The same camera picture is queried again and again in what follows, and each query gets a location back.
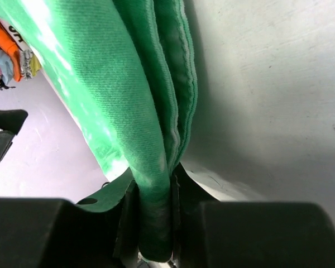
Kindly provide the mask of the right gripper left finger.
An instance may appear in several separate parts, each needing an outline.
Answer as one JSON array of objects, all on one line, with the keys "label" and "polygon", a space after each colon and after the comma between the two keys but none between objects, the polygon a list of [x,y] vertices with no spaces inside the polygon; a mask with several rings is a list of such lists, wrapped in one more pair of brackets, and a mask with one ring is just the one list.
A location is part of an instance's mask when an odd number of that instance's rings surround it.
[{"label": "right gripper left finger", "polygon": [[130,170],[77,204],[0,198],[0,267],[136,267],[137,229]]}]

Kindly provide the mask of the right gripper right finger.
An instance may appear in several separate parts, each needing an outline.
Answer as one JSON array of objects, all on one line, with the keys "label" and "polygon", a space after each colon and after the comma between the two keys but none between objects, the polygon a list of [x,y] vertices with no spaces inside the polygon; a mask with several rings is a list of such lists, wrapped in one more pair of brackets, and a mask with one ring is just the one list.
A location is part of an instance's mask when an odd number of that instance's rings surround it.
[{"label": "right gripper right finger", "polygon": [[335,267],[335,227],[319,205],[221,202],[182,165],[171,193],[179,267]]}]

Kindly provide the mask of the green tie-dye trousers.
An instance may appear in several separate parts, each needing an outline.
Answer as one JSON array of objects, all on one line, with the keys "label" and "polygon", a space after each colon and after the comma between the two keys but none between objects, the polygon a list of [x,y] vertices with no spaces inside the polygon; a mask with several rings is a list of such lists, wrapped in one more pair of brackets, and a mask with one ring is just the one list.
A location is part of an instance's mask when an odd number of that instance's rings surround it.
[{"label": "green tie-dye trousers", "polygon": [[198,83],[183,1],[0,1],[111,183],[92,212],[139,190],[138,248],[173,254],[170,178],[189,143]]}]

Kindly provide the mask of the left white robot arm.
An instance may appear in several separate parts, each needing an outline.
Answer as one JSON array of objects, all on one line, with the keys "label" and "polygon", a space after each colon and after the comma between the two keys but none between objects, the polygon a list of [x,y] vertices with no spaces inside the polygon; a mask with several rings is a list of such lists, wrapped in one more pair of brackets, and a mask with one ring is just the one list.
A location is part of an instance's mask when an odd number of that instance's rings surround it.
[{"label": "left white robot arm", "polygon": [[20,132],[26,118],[27,111],[23,109],[0,110],[0,162],[12,145],[12,141]]}]

